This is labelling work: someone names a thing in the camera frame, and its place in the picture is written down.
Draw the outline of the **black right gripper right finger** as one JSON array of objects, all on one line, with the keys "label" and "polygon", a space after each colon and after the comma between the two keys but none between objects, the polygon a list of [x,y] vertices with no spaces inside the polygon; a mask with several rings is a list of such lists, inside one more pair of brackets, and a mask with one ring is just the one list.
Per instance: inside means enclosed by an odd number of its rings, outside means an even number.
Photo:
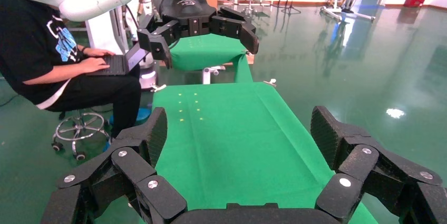
[{"label": "black right gripper right finger", "polygon": [[434,171],[385,149],[366,130],[312,111],[310,133],[334,175],[315,208],[348,223],[362,197],[377,198],[400,223],[446,223],[446,188]]}]

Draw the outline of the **person's left hand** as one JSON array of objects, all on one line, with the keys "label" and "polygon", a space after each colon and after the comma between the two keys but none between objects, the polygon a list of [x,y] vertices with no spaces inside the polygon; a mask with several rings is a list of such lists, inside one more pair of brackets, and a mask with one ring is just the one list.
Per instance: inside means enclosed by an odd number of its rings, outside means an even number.
[{"label": "person's left hand", "polygon": [[99,48],[91,48],[91,47],[84,47],[82,48],[82,53],[89,57],[102,57],[102,56],[113,56],[115,55],[114,52],[99,49]]}]

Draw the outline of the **person's right hand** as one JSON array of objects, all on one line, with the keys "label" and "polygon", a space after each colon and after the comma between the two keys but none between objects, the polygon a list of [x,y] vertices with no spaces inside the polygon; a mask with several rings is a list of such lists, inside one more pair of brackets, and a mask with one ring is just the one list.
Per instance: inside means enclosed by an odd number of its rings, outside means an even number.
[{"label": "person's right hand", "polygon": [[79,64],[81,73],[93,73],[99,70],[108,69],[110,66],[106,64],[105,60],[99,57],[89,57],[82,60]]}]

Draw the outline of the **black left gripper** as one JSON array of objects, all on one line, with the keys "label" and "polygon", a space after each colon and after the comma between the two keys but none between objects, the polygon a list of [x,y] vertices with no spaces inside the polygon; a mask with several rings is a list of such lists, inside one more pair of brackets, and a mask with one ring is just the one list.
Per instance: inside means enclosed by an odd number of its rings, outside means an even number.
[{"label": "black left gripper", "polygon": [[138,42],[154,60],[164,61],[173,68],[170,45],[180,37],[216,34],[240,41],[251,54],[259,50],[259,38],[251,18],[239,11],[222,6],[219,10],[206,0],[152,0],[162,20],[148,14],[141,21]]}]

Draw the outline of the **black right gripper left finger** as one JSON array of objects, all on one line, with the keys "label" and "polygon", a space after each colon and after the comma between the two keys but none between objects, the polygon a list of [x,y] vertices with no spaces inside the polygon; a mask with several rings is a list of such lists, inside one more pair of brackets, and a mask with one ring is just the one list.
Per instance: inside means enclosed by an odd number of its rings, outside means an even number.
[{"label": "black right gripper left finger", "polygon": [[146,223],[172,223],[187,211],[187,202],[155,169],[167,130],[162,107],[144,124],[123,130],[105,152],[60,178],[41,222],[94,223],[125,197]]}]

